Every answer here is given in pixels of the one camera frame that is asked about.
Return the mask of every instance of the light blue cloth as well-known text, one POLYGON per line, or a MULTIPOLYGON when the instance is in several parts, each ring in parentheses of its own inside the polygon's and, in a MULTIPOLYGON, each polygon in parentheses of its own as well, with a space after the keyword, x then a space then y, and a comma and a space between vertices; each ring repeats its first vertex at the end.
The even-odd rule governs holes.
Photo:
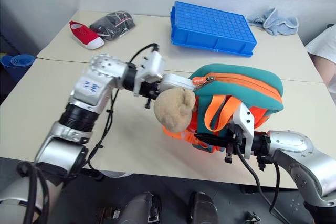
POLYGON ((276 8, 260 15, 248 16, 246 19, 249 25, 262 27, 273 36, 296 34, 299 29, 299 21, 296 17, 281 18, 276 8))

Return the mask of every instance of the zipper pull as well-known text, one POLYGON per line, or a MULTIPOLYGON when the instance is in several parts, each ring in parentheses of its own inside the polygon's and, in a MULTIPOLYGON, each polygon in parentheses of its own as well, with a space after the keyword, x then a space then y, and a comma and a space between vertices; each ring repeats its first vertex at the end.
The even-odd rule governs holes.
POLYGON ((214 76, 209 77, 194 77, 193 78, 193 85, 196 85, 195 90, 200 89, 206 84, 209 84, 210 82, 213 82, 215 80, 214 76))

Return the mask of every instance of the blue crate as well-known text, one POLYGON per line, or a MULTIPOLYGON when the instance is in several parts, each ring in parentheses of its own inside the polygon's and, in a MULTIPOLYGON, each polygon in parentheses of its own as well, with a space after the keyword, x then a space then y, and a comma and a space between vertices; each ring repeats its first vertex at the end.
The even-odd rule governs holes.
POLYGON ((176 1, 170 19, 175 45, 251 57, 257 44, 243 15, 176 1))

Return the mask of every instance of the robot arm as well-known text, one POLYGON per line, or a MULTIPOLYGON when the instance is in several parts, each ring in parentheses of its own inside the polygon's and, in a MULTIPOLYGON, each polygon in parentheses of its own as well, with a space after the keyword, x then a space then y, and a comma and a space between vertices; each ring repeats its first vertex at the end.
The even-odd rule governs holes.
MULTIPOLYGON (((92 59, 88 71, 76 83, 69 103, 59 121, 55 122, 35 158, 46 179, 50 209, 57 200, 64 183, 77 176, 85 163, 88 149, 85 144, 99 114, 105 108, 112 89, 127 89, 134 95, 155 100, 159 92, 173 87, 194 89, 192 81, 174 74, 161 72, 163 61, 154 50, 139 70, 131 63, 124 63, 109 55, 92 59)), ((301 192, 306 208, 316 224, 334 223, 336 219, 336 161, 314 149, 311 141, 293 132, 253 133, 253 118, 246 120, 248 109, 242 104, 232 118, 233 135, 244 139, 245 158, 257 155, 259 160, 273 158, 294 179, 301 192)), ((226 161, 232 161, 233 142, 208 135, 196 135, 204 142, 227 148, 226 161)), ((29 179, 12 183, 0 193, 0 216, 4 223, 22 223, 28 203, 29 179)), ((43 205, 41 184, 37 185, 35 216, 43 205)))

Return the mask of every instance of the white shoe sole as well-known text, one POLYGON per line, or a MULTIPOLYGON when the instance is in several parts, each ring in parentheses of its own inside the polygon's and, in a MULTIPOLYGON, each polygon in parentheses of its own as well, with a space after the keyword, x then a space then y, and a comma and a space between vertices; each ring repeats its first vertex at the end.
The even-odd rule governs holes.
POLYGON ((74 36, 74 38, 83 47, 85 47, 87 49, 90 49, 90 50, 94 50, 94 49, 100 48, 102 45, 104 45, 104 40, 102 38, 100 38, 100 37, 98 37, 98 38, 90 41, 87 45, 85 45, 82 41, 80 41, 76 36, 74 36))

